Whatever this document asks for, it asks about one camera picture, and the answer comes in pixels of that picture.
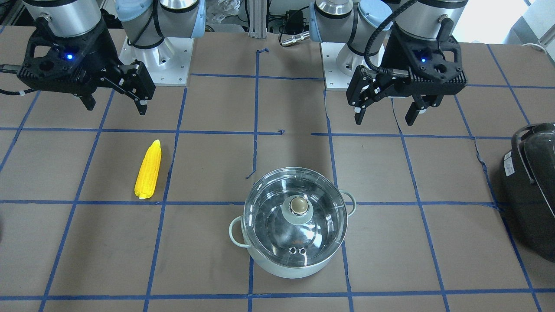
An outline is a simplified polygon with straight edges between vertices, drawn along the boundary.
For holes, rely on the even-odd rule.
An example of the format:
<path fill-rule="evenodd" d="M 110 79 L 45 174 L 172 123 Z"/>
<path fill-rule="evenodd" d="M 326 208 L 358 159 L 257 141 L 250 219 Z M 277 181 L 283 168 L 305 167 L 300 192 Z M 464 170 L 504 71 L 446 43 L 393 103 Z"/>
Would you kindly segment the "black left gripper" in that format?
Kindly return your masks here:
<path fill-rule="evenodd" d="M 407 34 L 397 24 L 392 28 L 381 67 L 407 71 L 408 77 L 393 79 L 379 74 L 375 79 L 369 68 L 355 67 L 346 97 L 355 111 L 357 125 L 361 125 L 366 109 L 382 99 L 384 90 L 388 96 L 413 98 L 405 115 L 407 125 L 412 126 L 428 107 L 440 105 L 440 95 L 455 95 L 468 84 L 460 44 L 454 36 L 443 42 L 425 41 Z"/>

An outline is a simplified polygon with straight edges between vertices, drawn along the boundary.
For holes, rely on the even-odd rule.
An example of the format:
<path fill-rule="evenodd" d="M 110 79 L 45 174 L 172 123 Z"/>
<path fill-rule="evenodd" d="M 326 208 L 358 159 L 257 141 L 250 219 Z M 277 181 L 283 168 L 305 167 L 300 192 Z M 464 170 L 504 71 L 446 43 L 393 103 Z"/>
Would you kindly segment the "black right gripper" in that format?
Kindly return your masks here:
<path fill-rule="evenodd" d="M 133 99 L 140 115 L 154 97 L 155 83 L 142 61 L 123 65 L 103 18 L 88 32 L 75 37 L 57 37 L 44 17 L 34 21 L 36 30 L 26 46 L 24 61 L 16 76 L 39 91 L 75 94 L 88 111 L 95 108 L 92 93 L 109 88 Z"/>

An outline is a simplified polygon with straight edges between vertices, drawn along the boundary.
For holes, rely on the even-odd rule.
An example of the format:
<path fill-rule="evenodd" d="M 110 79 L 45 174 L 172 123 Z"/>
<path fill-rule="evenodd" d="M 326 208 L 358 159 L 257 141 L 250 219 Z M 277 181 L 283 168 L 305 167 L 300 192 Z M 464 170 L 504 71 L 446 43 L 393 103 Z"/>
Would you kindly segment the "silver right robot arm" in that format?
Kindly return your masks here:
<path fill-rule="evenodd" d="M 29 91 L 53 91 L 78 97 L 88 111 L 93 93 L 110 88 L 132 99 L 140 115 L 154 97 L 151 72 L 175 62 L 170 38 L 199 38 L 206 29 L 204 0 L 117 0 L 117 18 L 136 52 L 130 64 L 118 57 L 95 0 L 26 0 L 35 31 L 21 65 L 1 65 Z"/>

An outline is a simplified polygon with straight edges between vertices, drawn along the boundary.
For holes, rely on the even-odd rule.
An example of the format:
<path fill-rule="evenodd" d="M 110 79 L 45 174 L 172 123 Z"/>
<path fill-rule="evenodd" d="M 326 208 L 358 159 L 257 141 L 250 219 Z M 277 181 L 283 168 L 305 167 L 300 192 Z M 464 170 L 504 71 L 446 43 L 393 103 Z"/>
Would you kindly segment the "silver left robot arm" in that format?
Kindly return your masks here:
<path fill-rule="evenodd" d="M 468 79 L 454 28 L 466 0 L 316 0 L 309 5 L 310 38 L 343 43 L 362 62 L 350 67 L 348 105 L 361 124 L 366 109 L 383 98 L 411 97 L 405 115 L 419 114 L 458 94 Z"/>

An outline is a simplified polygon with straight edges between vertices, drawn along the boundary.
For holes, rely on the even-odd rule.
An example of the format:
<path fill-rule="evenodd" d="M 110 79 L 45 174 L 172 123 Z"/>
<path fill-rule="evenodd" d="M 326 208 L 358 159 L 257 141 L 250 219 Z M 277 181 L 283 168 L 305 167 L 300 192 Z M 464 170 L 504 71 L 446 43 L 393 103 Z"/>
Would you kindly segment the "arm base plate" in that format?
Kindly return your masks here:
<path fill-rule="evenodd" d="M 353 53 L 346 43 L 320 44 L 323 73 L 328 91 L 346 91 L 358 65 L 365 65 L 363 56 Z"/>
<path fill-rule="evenodd" d="M 124 41 L 119 59 L 126 64 L 142 61 L 156 86 L 186 87 L 195 43 L 193 38 L 165 38 L 155 48 L 139 49 Z"/>

